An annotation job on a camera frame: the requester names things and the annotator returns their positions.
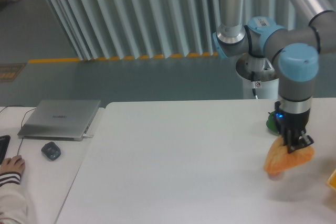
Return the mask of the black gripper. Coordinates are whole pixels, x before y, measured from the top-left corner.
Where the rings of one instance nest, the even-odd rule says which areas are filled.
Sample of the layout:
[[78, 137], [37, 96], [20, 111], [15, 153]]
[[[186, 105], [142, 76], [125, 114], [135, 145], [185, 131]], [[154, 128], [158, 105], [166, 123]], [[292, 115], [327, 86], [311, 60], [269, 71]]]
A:
[[309, 121], [310, 109], [302, 113], [291, 113], [282, 109], [280, 101], [275, 102], [275, 127], [282, 136], [288, 153], [306, 148], [314, 143], [313, 138], [306, 134], [306, 125]]

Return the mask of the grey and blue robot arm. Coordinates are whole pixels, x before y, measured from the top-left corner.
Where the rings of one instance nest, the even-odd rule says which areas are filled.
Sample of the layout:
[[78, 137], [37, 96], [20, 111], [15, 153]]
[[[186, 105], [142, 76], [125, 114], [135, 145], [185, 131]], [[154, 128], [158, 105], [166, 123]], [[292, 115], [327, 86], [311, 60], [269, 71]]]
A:
[[287, 30], [267, 17], [243, 24], [243, 0], [219, 0], [220, 25], [213, 34], [221, 57], [248, 54], [271, 64], [279, 79], [274, 122], [289, 153], [306, 148], [306, 132], [319, 56], [335, 51], [335, 10], [328, 0], [290, 0], [307, 27]]

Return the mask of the cream sleeved forearm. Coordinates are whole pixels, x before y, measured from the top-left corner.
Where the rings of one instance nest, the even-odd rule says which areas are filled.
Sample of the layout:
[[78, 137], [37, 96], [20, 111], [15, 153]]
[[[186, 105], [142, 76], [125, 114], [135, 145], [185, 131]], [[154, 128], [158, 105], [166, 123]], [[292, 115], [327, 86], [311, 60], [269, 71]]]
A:
[[27, 200], [18, 172], [1, 173], [1, 223], [28, 223]]

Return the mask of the person's hand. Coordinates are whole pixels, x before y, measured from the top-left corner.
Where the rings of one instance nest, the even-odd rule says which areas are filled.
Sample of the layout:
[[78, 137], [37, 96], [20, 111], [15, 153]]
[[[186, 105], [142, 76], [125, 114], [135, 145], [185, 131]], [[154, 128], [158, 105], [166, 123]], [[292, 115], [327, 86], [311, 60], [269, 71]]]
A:
[[12, 158], [6, 158], [1, 163], [1, 174], [17, 173], [20, 176], [25, 170], [25, 160], [21, 155], [16, 155]]

